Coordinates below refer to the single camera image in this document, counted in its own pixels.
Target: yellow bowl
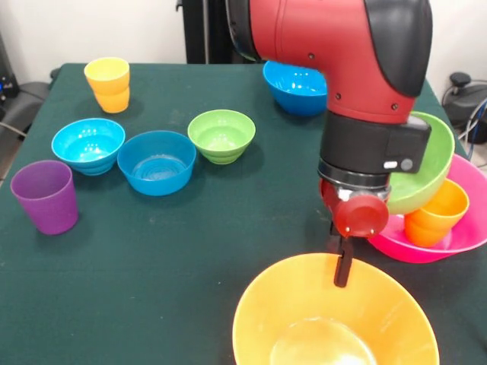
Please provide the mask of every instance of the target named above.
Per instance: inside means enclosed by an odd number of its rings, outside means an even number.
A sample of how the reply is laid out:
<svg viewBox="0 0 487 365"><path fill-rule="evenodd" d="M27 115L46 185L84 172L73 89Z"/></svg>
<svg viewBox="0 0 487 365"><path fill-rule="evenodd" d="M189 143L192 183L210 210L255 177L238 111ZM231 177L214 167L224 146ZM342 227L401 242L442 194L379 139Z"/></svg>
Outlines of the yellow bowl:
<svg viewBox="0 0 487 365"><path fill-rule="evenodd" d="M250 284L234 318L237 365L438 365L434 332L406 289L355 259L347 287L336 287L337 260L291 257Z"/></svg>

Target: purple cup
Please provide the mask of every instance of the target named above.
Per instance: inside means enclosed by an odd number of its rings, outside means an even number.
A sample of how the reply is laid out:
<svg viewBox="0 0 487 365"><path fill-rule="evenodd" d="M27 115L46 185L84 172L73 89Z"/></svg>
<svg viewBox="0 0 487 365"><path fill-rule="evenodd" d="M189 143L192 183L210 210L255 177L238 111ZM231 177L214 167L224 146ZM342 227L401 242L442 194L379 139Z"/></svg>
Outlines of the purple cup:
<svg viewBox="0 0 487 365"><path fill-rule="evenodd" d="M12 178L10 189L44 234L61 234L78 220L73 173L60 161L31 163Z"/></svg>

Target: blue bowl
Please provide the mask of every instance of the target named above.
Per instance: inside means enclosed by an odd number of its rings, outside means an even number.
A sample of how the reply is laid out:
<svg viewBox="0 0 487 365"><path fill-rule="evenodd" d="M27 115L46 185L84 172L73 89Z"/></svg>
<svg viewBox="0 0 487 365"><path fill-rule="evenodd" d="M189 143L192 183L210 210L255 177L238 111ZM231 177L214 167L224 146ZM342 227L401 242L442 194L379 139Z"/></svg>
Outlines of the blue bowl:
<svg viewBox="0 0 487 365"><path fill-rule="evenodd" d="M328 90L320 72L268 61L263 74L275 101L286 112L315 116L326 110Z"/></svg>
<svg viewBox="0 0 487 365"><path fill-rule="evenodd" d="M123 127L109 119L82 119L68 124L53 138L53 153L84 175L105 173L115 164L125 141Z"/></svg>
<svg viewBox="0 0 487 365"><path fill-rule="evenodd" d="M153 131L127 141L120 148L118 164L132 188L162 196L188 183L195 159L196 147L185 135Z"/></svg>

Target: light green bowl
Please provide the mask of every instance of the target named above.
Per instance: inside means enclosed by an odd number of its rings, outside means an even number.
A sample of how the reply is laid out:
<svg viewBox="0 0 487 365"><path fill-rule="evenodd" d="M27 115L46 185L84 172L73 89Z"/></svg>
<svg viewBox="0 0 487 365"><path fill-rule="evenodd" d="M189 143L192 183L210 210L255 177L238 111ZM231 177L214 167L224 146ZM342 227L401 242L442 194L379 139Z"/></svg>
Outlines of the light green bowl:
<svg viewBox="0 0 487 365"><path fill-rule="evenodd" d="M431 135L419 171L415 174L392 173L390 214L408 214L420 209L440 189L450 170L455 138L448 125L436 116L412 112L431 126Z"/></svg>
<svg viewBox="0 0 487 365"><path fill-rule="evenodd" d="M239 158L255 134L252 119L233 110L211 110L188 125L189 139L203 156L218 165Z"/></svg>

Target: dark green tablecloth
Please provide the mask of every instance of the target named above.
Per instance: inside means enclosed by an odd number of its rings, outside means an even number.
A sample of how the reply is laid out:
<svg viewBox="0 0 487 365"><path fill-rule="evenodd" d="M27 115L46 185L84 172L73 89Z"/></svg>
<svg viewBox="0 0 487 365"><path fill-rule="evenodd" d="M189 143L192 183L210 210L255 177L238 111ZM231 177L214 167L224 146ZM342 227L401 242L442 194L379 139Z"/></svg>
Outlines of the dark green tablecloth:
<svg viewBox="0 0 487 365"><path fill-rule="evenodd" d="M10 177L0 189L0 364L230 364L240 295L264 268L325 250L329 215L317 184L323 120L285 115L260 66L133 65L129 109L111 116L130 138L186 133L206 110L239 110L256 123L236 163L199 158L182 191L149 198L108 174L75 174L81 212L61 236L36 232L11 195L11 175L54 158L55 132L105 116L82 65L62 68ZM447 120L426 85L417 110ZM435 330L443 365L487 363L487 249L407 265L367 243L357 257L397 279Z"/></svg>

